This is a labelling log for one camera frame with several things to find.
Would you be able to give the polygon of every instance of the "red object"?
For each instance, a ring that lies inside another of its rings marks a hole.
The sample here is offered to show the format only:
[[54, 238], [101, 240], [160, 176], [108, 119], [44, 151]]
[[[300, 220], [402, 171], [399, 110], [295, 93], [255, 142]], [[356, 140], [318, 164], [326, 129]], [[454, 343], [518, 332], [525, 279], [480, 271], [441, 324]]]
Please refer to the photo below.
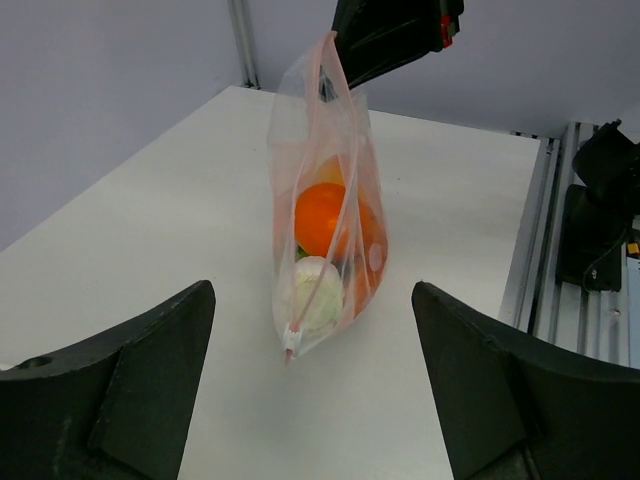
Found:
[[449, 27], [451, 26], [451, 17], [445, 15], [440, 20], [440, 33], [442, 35], [442, 47], [447, 48], [453, 44], [453, 38], [449, 35]]

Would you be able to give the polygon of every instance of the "table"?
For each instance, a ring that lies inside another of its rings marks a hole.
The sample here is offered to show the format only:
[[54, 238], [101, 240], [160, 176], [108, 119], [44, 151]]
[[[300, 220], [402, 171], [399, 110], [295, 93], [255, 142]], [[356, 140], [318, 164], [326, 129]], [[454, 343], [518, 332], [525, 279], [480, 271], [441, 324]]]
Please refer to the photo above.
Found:
[[359, 323], [285, 368], [270, 308], [272, 100], [225, 90], [0, 253], [0, 362], [207, 278], [218, 303], [181, 479], [451, 478], [411, 290], [424, 279], [497, 315], [539, 142], [372, 112], [387, 277]]

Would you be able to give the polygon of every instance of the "black cable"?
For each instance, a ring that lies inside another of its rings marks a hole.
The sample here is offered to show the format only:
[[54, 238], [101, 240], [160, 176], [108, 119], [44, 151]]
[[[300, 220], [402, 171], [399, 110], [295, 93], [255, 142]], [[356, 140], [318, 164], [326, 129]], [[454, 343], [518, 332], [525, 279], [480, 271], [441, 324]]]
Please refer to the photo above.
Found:
[[593, 262], [591, 262], [591, 264], [583, 272], [583, 274], [582, 274], [582, 288], [586, 292], [593, 291], [593, 290], [587, 288], [587, 276], [589, 274], [591, 274], [591, 271], [593, 270], [593, 267], [595, 267], [596, 264], [598, 264], [601, 260], [603, 260], [607, 255], [609, 255], [611, 252], [613, 252], [616, 248], [620, 248], [622, 246], [622, 244], [625, 242], [625, 240], [629, 237], [630, 233], [631, 233], [631, 224], [627, 224], [627, 225], [625, 225], [624, 229], [622, 230], [622, 235], [620, 235], [620, 237], [614, 242], [614, 244], [611, 246], [611, 248], [609, 248], [609, 250], [607, 250], [602, 255], [600, 255], [597, 259], [595, 259]]

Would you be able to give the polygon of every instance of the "white wall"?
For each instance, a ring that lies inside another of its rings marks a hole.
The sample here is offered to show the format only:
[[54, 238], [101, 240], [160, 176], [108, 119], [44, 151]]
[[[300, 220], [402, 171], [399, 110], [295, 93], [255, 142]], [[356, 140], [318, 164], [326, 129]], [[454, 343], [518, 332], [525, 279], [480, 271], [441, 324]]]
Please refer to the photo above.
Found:
[[240, 82], [226, 0], [2, 1], [0, 66], [0, 250]]
[[[249, 3], [261, 82], [275, 89], [331, 27], [337, 0]], [[568, 120], [628, 116], [640, 130], [638, 0], [467, 0], [465, 8], [453, 47], [368, 84], [372, 108], [547, 135]]]

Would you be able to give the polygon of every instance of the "white table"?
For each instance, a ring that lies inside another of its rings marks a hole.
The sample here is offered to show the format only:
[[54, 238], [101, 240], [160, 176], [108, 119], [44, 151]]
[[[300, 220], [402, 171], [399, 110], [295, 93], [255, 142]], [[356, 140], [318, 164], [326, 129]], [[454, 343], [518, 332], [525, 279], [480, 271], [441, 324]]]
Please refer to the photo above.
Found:
[[218, 303], [181, 479], [451, 478], [411, 290], [424, 279], [497, 315], [539, 142], [373, 112], [388, 275], [358, 324], [285, 368], [272, 99], [227, 89], [0, 253], [0, 362], [208, 278]]

